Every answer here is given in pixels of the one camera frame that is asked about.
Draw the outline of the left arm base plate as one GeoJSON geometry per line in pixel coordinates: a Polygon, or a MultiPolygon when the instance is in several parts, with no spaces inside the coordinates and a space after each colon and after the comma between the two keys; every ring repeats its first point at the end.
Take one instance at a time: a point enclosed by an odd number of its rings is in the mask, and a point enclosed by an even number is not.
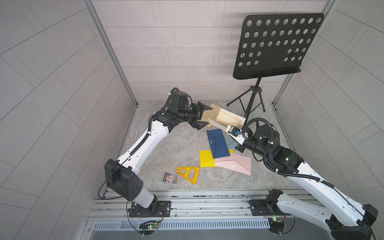
{"type": "Polygon", "coordinates": [[[160,218],[169,217],[171,211],[171,201],[157,201],[155,205],[144,208],[137,203],[132,203],[128,208],[130,218],[160,218]]]}

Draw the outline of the navy blue envelope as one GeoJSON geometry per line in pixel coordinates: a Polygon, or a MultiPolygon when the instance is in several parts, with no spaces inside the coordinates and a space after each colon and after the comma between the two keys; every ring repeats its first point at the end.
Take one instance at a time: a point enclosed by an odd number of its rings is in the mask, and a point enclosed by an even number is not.
{"type": "Polygon", "coordinates": [[[223,131],[221,129],[207,130],[207,136],[213,155],[213,159],[230,156],[223,131]]]}

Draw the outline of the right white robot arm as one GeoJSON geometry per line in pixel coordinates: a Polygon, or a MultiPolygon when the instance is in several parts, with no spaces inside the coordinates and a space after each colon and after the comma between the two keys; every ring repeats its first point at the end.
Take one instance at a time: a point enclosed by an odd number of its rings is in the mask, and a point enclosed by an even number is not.
{"type": "Polygon", "coordinates": [[[260,155],[265,167],[273,173],[287,177],[316,198],[321,206],[295,199],[281,190],[272,189],[264,200],[270,215],[284,213],[299,217],[331,234],[335,240],[371,240],[375,238],[372,225],[378,210],[370,205],[354,201],[333,184],[321,177],[304,159],[291,149],[280,145],[280,135],[269,123],[256,130],[227,127],[228,133],[238,144],[240,152],[249,150],[260,155]]]}

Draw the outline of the kraft tan envelope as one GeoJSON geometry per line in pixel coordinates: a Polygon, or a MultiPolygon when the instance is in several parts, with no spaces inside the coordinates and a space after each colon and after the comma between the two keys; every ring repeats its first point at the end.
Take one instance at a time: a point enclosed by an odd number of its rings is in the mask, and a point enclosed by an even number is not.
{"type": "Polygon", "coordinates": [[[214,118],[219,114],[221,107],[211,104],[210,109],[204,110],[201,121],[211,123],[210,120],[214,120],[214,118]]]}

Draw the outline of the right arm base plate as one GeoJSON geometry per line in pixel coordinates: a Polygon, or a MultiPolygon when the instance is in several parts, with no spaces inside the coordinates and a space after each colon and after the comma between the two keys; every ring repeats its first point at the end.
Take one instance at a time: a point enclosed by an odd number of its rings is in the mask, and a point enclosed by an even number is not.
{"type": "Polygon", "coordinates": [[[247,199],[247,202],[250,205],[252,216],[283,216],[285,215],[285,213],[278,208],[277,204],[271,201],[266,202],[265,200],[247,199]]]}

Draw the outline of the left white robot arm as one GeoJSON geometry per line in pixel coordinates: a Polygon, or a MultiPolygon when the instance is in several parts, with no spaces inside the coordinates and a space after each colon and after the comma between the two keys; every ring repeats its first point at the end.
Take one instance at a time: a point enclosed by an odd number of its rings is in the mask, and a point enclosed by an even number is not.
{"type": "Polygon", "coordinates": [[[200,130],[209,123],[202,121],[204,111],[213,108],[201,102],[172,105],[166,103],[150,116],[147,130],[135,144],[116,161],[109,159],[105,164],[106,187],[126,200],[136,203],[146,211],[155,211],[157,197],[144,188],[138,174],[156,146],[180,123],[187,122],[200,130]]]}

